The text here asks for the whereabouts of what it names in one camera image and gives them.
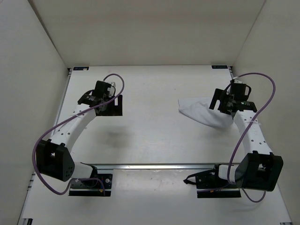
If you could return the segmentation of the white skirt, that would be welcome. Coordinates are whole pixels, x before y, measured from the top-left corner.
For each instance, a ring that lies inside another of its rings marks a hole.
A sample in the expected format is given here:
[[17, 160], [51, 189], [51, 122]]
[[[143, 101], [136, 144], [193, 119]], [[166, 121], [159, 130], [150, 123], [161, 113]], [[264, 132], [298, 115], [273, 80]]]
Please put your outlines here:
[[213, 128], [229, 128], [233, 124], [231, 115], [209, 109], [211, 98], [192, 97], [178, 100], [179, 112], [188, 118]]

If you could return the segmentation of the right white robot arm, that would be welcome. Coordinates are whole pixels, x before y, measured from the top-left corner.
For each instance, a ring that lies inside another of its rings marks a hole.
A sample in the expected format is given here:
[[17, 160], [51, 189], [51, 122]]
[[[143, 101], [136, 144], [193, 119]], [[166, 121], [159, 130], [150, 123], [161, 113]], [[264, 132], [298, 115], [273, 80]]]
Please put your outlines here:
[[238, 188], [273, 191], [283, 167], [281, 156], [273, 154], [256, 118], [258, 112], [248, 97], [251, 88], [234, 80], [224, 89], [216, 89], [210, 109], [219, 101], [218, 110], [230, 115], [237, 126], [245, 157], [238, 166], [219, 165], [210, 176], [210, 183], [222, 187], [226, 182]]

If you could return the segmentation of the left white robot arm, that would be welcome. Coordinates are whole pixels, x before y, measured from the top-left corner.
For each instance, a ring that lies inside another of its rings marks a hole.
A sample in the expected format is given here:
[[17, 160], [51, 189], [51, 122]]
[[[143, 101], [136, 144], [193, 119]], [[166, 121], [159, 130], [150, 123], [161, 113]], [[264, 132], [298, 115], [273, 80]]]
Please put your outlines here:
[[73, 119], [58, 127], [48, 139], [41, 140], [36, 149], [37, 169], [41, 174], [67, 181], [82, 179], [92, 187], [98, 182], [94, 166], [76, 163], [71, 156], [72, 147], [87, 125], [97, 116], [121, 116], [122, 95], [116, 104], [113, 97], [116, 92], [114, 82], [97, 81], [94, 89], [85, 92], [73, 111]]

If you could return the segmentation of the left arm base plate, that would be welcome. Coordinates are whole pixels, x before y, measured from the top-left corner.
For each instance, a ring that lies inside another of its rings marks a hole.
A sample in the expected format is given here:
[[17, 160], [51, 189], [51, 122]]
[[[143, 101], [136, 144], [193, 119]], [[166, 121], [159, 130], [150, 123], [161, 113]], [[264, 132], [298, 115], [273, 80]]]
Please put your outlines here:
[[113, 170], [93, 169], [92, 178], [97, 180], [72, 181], [69, 196], [110, 197], [113, 184]]

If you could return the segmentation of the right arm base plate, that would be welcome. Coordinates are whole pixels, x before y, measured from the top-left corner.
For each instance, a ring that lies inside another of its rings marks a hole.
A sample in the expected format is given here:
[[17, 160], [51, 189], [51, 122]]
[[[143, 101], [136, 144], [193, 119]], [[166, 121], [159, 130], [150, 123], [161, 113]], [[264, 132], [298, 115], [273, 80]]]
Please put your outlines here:
[[215, 164], [212, 169], [187, 176], [183, 182], [196, 186], [198, 199], [241, 198], [236, 185], [219, 178], [219, 168], [220, 164]]

